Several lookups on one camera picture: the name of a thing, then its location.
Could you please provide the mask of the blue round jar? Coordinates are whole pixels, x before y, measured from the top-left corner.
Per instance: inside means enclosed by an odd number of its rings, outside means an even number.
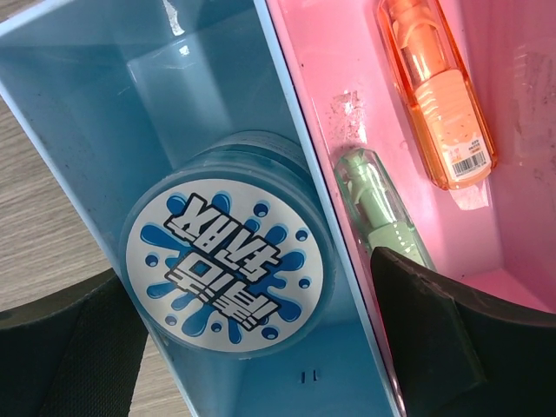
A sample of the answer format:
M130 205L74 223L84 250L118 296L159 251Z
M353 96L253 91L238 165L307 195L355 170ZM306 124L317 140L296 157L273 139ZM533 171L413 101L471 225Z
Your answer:
M305 337L334 291L334 246L301 146L242 131L136 204L122 279L145 317L195 350L251 358Z

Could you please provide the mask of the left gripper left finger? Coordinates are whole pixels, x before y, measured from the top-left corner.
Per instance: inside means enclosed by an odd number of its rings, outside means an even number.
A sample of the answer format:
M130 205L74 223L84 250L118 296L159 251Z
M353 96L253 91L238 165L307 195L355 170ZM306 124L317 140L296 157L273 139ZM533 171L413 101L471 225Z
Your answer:
M148 331L109 269L1 313L3 416L126 416Z

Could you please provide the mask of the light green pen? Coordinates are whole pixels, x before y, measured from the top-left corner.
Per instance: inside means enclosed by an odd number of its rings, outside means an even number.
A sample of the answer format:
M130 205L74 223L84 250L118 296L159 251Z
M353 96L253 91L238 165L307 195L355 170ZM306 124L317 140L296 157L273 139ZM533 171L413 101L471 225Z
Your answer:
M369 254L392 249L421 266L435 269L407 209L377 153L349 150L334 167L350 221Z

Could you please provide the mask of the orange highlighter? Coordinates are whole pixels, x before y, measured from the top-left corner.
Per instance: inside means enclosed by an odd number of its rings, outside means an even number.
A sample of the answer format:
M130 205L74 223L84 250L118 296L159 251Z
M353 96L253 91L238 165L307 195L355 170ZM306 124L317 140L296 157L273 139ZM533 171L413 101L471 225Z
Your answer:
M496 166L493 139L437 1L381 1L377 23L427 175L464 189Z

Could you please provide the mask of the pink plastic bin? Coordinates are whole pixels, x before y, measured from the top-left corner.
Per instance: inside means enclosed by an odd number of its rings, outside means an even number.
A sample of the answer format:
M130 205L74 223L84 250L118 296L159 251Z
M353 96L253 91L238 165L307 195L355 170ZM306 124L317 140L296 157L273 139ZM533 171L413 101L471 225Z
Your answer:
M443 191L422 167L374 1L259 1L271 56L340 252L367 343L352 337L317 371L330 416L409 416L374 290L371 255L350 221L334 166L375 151L434 272L555 316L555 4L445 1L495 142L498 164L468 189Z

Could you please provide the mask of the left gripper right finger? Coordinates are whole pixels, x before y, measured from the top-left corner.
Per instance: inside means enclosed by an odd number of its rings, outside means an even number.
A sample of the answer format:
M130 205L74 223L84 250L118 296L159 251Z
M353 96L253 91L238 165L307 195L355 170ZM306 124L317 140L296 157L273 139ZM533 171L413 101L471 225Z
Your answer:
M555 316L376 248L370 260L409 416L553 416Z

